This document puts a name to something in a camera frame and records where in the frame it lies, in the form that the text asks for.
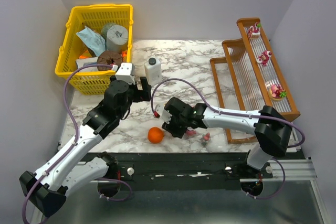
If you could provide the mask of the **white bottle black cap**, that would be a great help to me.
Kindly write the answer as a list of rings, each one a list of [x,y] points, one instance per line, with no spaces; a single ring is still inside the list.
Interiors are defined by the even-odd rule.
[[[161,62],[157,58],[149,58],[144,63],[145,75],[150,85],[156,85],[162,81]]]

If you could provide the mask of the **pink strawberry bear toy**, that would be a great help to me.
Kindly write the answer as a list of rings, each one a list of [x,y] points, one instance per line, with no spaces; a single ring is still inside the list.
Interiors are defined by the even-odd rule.
[[[269,50],[265,50],[264,52],[261,53],[261,55],[257,58],[257,63],[263,67],[265,67],[272,57],[272,52]]]

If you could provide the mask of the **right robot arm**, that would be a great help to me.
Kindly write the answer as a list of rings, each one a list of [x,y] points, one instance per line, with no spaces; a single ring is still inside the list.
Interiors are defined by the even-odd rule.
[[[247,155],[247,166],[260,170],[273,157],[284,157],[293,126],[271,106],[261,110],[238,111],[212,107],[205,103],[190,106],[173,97],[154,111],[164,121],[162,128],[173,137],[182,138],[187,130],[223,128],[256,137],[258,145]]]

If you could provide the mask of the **red white bear toy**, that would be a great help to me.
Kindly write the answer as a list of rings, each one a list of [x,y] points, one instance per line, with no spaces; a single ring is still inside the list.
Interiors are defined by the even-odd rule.
[[[260,37],[261,23],[256,22],[248,28],[248,39],[258,39]]]

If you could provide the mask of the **yellow plastic basket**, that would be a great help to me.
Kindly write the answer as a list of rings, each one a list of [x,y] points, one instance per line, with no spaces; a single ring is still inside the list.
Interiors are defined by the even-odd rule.
[[[132,61],[133,6],[75,6],[66,23],[55,74],[84,95],[102,94],[122,63]]]

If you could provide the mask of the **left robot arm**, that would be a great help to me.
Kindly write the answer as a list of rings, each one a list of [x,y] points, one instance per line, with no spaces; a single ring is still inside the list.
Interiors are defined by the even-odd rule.
[[[136,84],[112,78],[103,100],[88,112],[81,126],[76,126],[74,139],[69,141],[42,170],[25,171],[19,178],[26,200],[45,217],[55,214],[66,200],[62,181],[70,170],[95,145],[107,137],[127,117],[133,102],[150,101],[151,86],[145,77]]]

